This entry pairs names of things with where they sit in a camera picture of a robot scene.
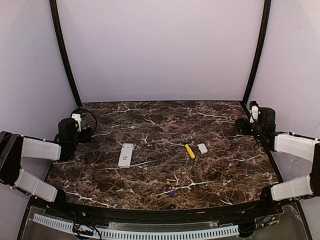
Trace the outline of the yellow handled screwdriver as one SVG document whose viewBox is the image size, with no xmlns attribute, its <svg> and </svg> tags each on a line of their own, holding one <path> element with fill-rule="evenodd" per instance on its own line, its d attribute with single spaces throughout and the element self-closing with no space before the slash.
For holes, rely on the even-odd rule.
<svg viewBox="0 0 320 240">
<path fill-rule="evenodd" d="M 188 155 L 189 155 L 192 159 L 195 159 L 196 156 L 195 156 L 193 150 L 191 149 L 191 147 L 189 146 L 189 144 L 185 144 L 184 147 L 185 147 Z"/>
</svg>

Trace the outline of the white remote control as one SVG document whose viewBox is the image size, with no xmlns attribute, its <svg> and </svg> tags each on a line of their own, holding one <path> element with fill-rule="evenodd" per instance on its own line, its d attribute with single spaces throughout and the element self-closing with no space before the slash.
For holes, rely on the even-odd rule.
<svg viewBox="0 0 320 240">
<path fill-rule="evenodd" d="M 133 151 L 134 151 L 133 143 L 124 143 L 122 145 L 119 159 L 118 159 L 119 168 L 129 168 L 131 166 Z"/>
</svg>

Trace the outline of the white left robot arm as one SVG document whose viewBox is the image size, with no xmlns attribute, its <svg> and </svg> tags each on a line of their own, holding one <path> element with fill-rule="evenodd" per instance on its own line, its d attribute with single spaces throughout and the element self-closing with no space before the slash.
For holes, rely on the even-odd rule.
<svg viewBox="0 0 320 240">
<path fill-rule="evenodd" d="M 81 126 L 81 116 L 75 114 L 58 123 L 53 141 L 8 131 L 0 132 L 0 183 L 23 191 L 49 203 L 63 204 L 66 193 L 23 169 L 22 159 L 66 162 L 75 156 L 78 144 L 91 140 L 94 129 Z"/>
</svg>

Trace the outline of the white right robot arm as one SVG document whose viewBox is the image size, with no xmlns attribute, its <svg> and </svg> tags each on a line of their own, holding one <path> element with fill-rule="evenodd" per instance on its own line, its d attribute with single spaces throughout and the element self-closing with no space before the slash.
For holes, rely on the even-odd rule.
<svg viewBox="0 0 320 240">
<path fill-rule="evenodd" d="M 260 193 L 257 210 L 267 212 L 284 200 L 300 200 L 320 196 L 320 140 L 296 134 L 276 131 L 276 111 L 250 103 L 249 118 L 235 121 L 239 135 L 252 136 L 256 146 L 286 154 L 311 163 L 311 172 L 306 176 L 264 187 Z"/>
</svg>

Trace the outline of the purple AAA battery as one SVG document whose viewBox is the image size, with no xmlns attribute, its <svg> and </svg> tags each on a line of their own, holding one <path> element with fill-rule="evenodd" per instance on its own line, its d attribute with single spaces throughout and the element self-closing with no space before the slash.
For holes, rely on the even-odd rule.
<svg viewBox="0 0 320 240">
<path fill-rule="evenodd" d="M 178 190 L 177 190 L 177 189 L 176 189 L 176 190 L 174 190 L 173 192 L 171 192 L 171 193 L 170 193 L 169 197 L 170 197 L 170 198 L 171 198 L 171 197 L 173 197 L 177 192 L 178 192 Z"/>
</svg>

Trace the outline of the white battery compartment cover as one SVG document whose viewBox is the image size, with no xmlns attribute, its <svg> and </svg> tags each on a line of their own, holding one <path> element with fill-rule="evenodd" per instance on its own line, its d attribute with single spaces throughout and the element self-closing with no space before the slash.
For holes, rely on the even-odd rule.
<svg viewBox="0 0 320 240">
<path fill-rule="evenodd" d="M 204 143 L 200 143 L 197 145 L 198 150 L 201 154 L 206 154 L 208 152 L 208 149 Z"/>
</svg>

